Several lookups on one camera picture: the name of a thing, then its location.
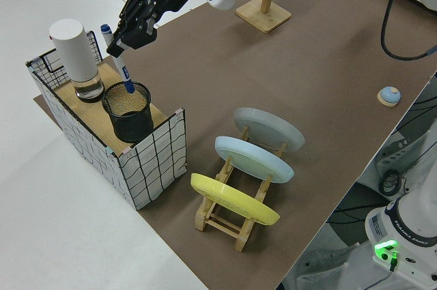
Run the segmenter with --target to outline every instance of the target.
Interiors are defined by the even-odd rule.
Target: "storage box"
[[[119,81],[118,76],[114,76],[115,71],[108,65],[102,64],[94,33],[87,35],[100,75],[108,88],[111,85],[108,82]],[[63,90],[72,85],[55,49],[28,61],[26,65],[68,140],[135,209],[141,209],[156,199],[186,172],[184,109],[178,109],[166,118],[151,105],[155,126],[153,133],[136,145],[125,144],[124,148],[121,141],[114,142],[116,137],[108,116],[103,118],[102,115],[97,124],[89,120],[87,113],[95,114],[89,114],[89,109],[103,109],[100,102],[83,103],[85,108],[67,103],[70,99],[66,100]]]

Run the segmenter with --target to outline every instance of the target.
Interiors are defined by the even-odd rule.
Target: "light blue plate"
[[[238,108],[234,121],[243,131],[249,127],[249,138],[253,143],[278,150],[287,143],[284,151],[296,151],[305,143],[305,138],[292,124],[276,115],[255,108]]]
[[[272,175],[272,183],[286,183],[294,176],[286,162],[252,143],[218,136],[215,147],[222,159],[231,157],[232,166],[258,179],[266,180]]]

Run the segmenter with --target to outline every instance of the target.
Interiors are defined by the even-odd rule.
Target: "wire grid basket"
[[[94,32],[87,37],[99,64],[102,55]],[[68,140],[135,209],[155,200],[186,172],[184,109],[178,109],[151,135],[117,157],[55,93],[55,88],[70,81],[56,49],[28,61],[26,66]]]

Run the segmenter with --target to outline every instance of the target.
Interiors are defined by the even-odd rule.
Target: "green light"
[[[386,248],[386,247],[396,247],[396,246],[397,246],[397,241],[389,240],[389,241],[382,242],[380,244],[376,244],[375,245],[375,250],[383,249],[383,248]]]
[[[376,244],[375,245],[376,256],[381,257],[385,249],[393,249],[393,247],[396,247],[397,245],[398,243],[395,240],[389,240],[389,241],[381,242],[380,244]]]

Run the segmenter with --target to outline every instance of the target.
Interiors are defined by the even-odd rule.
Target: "white cylindrical container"
[[[104,86],[82,23],[70,18],[58,20],[49,33],[76,95],[85,102],[99,101]]]

